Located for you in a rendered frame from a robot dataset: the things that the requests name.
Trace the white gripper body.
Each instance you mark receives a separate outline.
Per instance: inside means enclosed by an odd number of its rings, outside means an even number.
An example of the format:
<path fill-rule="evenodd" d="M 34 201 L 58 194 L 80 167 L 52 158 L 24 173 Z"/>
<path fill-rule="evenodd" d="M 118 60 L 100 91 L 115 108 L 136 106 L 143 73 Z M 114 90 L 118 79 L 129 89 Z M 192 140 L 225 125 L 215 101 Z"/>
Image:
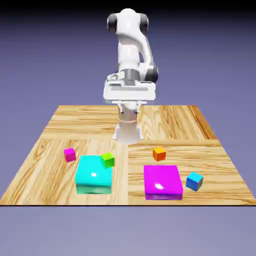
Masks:
<path fill-rule="evenodd" d="M 103 98 L 107 101 L 154 101 L 156 85 L 153 82 L 137 80 L 135 85 L 126 85 L 124 80 L 107 80 Z"/>

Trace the small orange cube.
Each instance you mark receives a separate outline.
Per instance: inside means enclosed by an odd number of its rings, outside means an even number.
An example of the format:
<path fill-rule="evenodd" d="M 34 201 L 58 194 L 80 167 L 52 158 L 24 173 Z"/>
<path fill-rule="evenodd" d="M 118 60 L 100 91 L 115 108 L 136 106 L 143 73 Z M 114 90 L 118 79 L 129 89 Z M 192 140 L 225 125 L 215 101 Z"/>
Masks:
<path fill-rule="evenodd" d="M 166 159 L 166 150 L 162 147 L 156 147 L 152 150 L 152 156 L 155 161 L 163 161 Z"/>

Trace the small green cube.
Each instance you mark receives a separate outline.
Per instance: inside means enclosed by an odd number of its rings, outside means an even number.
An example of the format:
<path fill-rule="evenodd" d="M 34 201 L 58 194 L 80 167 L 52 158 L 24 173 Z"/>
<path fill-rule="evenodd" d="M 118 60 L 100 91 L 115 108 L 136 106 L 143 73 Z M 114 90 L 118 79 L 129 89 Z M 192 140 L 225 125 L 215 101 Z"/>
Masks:
<path fill-rule="evenodd" d="M 112 168 L 115 166 L 115 157 L 112 155 L 111 152 L 107 152 L 100 155 L 101 157 L 101 163 L 104 166 L 104 168 Z"/>

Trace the small magenta cube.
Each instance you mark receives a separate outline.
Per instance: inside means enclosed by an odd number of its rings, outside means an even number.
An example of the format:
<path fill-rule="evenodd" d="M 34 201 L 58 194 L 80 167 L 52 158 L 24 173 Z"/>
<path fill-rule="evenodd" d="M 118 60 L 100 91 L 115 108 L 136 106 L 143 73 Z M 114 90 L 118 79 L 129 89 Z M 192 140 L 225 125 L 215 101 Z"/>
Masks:
<path fill-rule="evenodd" d="M 67 163 L 76 160 L 76 152 L 73 148 L 66 148 L 63 150 L 63 152 L 64 152 L 64 158 Z"/>

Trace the small blue cube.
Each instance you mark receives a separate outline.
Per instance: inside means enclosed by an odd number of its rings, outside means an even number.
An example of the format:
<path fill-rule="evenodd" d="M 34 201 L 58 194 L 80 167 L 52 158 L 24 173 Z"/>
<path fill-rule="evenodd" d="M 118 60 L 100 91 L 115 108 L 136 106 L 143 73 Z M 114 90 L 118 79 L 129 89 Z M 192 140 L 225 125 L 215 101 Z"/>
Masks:
<path fill-rule="evenodd" d="M 197 192 L 202 184 L 204 177 L 196 172 L 191 172 L 186 178 L 186 187 Z"/>

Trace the large cyan box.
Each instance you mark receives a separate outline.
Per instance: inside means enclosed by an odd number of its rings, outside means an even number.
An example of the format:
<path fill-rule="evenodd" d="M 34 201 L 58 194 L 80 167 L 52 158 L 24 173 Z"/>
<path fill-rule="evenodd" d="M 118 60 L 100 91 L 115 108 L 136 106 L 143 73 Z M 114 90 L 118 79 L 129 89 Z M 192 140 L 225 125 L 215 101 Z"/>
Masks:
<path fill-rule="evenodd" d="M 82 155 L 76 173 L 77 194 L 111 194 L 113 168 L 105 167 L 99 155 Z"/>

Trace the large magenta box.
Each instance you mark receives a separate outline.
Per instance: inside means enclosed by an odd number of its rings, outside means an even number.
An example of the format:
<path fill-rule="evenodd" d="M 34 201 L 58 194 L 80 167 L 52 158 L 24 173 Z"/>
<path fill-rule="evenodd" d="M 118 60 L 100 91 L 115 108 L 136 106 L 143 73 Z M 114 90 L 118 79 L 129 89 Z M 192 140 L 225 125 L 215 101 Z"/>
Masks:
<path fill-rule="evenodd" d="M 183 185 L 176 165 L 144 165 L 146 200 L 181 200 Z"/>

